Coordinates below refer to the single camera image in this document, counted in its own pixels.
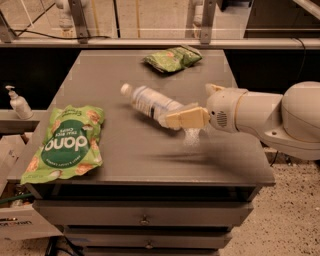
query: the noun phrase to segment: drawer handle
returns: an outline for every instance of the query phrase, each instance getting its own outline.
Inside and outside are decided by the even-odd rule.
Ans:
[[[150,224],[150,221],[147,219],[147,215],[143,215],[142,220],[140,220],[141,226],[148,226]]]
[[[153,245],[151,244],[151,241],[148,241],[148,244],[146,245],[146,249],[148,250],[153,249]]]

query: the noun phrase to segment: green snack bag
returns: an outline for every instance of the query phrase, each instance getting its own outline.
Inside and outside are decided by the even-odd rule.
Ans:
[[[197,49],[182,45],[150,54],[143,60],[160,72],[175,72],[186,69],[201,59]]]
[[[69,179],[101,166],[98,142],[103,121],[101,108],[54,108],[43,145],[22,175],[21,184]]]

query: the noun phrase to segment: tabletop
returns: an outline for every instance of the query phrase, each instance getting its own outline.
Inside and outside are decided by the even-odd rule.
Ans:
[[[105,112],[99,147],[103,165],[63,184],[272,185],[274,177],[260,141],[210,125],[173,131],[137,112],[120,94],[124,83],[146,85],[182,104],[206,105],[206,83],[237,87],[222,50],[200,50],[203,59],[162,74],[142,59],[156,50],[83,50],[9,174],[19,180],[41,145],[54,107],[92,105]]]

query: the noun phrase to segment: soap dispenser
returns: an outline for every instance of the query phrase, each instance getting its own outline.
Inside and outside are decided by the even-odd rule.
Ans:
[[[28,102],[22,96],[19,96],[15,91],[13,91],[14,86],[7,85],[6,89],[9,91],[9,96],[11,98],[10,105],[16,111],[21,119],[28,119],[33,116],[33,112],[28,104]]]

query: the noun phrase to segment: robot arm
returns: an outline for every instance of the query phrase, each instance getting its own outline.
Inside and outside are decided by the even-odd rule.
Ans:
[[[205,109],[166,113],[161,125],[200,128],[210,122],[217,130],[252,134],[290,156],[320,159],[320,83],[299,83],[284,95],[211,84],[206,89]]]

